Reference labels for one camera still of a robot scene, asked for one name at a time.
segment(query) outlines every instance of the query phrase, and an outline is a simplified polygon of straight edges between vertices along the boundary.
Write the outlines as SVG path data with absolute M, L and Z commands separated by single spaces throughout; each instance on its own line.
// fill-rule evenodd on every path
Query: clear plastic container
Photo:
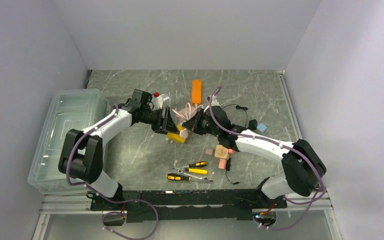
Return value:
M 42 194 L 86 191 L 81 185 L 69 186 L 66 175 L 58 171 L 64 140 L 69 130 L 87 128 L 104 118 L 108 111 L 109 102 L 98 89 L 57 91 L 43 124 L 28 183 Z

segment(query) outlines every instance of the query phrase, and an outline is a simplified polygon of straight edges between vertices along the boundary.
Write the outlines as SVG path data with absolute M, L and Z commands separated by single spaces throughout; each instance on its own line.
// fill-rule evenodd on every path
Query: blue block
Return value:
M 261 133 L 264 133 L 264 131 L 267 130 L 267 126 L 264 125 L 262 122 L 260 122 L 257 126 L 257 129 L 260 130 Z

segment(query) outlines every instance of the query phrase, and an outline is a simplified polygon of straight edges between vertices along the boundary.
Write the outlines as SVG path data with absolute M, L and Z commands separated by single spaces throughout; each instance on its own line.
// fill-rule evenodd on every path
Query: silver wrench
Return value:
M 177 172 L 179 174 L 184 174 L 184 175 L 187 175 L 189 177 L 196 178 L 199 180 L 209 181 L 208 177 L 206 177 L 206 176 L 196 176 L 196 175 L 185 172 L 185 170 L 183 170 L 183 169 L 178 169 Z

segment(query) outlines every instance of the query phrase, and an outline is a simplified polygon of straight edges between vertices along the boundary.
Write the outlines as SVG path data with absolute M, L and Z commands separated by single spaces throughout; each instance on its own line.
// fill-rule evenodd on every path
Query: metal frame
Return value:
M 288 89 L 285 83 L 284 71 L 278 71 L 277 78 L 281 85 L 283 96 L 286 101 L 287 109 L 289 111 L 290 119 L 292 120 L 293 130 L 296 138 L 302 138 L 301 131 L 298 125 L 298 121 L 294 112 L 294 108 L 289 97 Z M 295 202 L 306 202 L 311 200 L 311 197 L 303 197 L 296 193 L 286 195 L 287 198 Z M 110 211 L 91 211 L 92 200 L 87 198 L 84 193 L 75 195 L 45 195 L 42 201 L 41 208 L 39 210 L 39 219 L 37 221 L 36 229 L 34 231 L 33 240 L 42 240 L 45 236 L 45 232 L 48 226 L 50 216 L 52 214 L 75 214 L 75 215 L 102 215 Z M 307 208 L 306 205 L 294 205 L 287 203 L 287 208 L 276 208 L 276 211 L 288 211 L 289 216 L 292 211 L 303 211 Z M 194 207 L 203 207 L 204 205 L 194 205 Z M 178 207 L 176 205 L 170 205 L 166 207 Z M 253 212 L 262 212 L 267 209 L 253 209 Z M 323 198 L 314 202 L 310 208 L 310 211 L 324 211 L 326 221 L 330 230 L 332 239 L 342 240 L 342 235 L 338 227 L 338 222 L 334 214 L 332 202 L 327 192 Z

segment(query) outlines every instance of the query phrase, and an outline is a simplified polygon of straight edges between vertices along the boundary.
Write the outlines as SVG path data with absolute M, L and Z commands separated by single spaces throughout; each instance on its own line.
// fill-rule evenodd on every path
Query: screwdriver handle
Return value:
M 202 174 L 202 175 L 207 175 L 208 171 L 205 169 L 198 169 L 198 168 L 185 168 L 185 172 L 188 173 L 193 173 L 193 174 Z
M 208 162 L 206 162 L 206 161 L 199 161 L 199 162 L 196 162 L 196 163 L 189 164 L 188 166 L 189 166 L 189 168 L 203 168 L 203 167 L 208 166 Z
M 183 176 L 176 173 L 169 173 L 167 174 L 167 179 L 171 181 L 190 181 L 190 176 Z

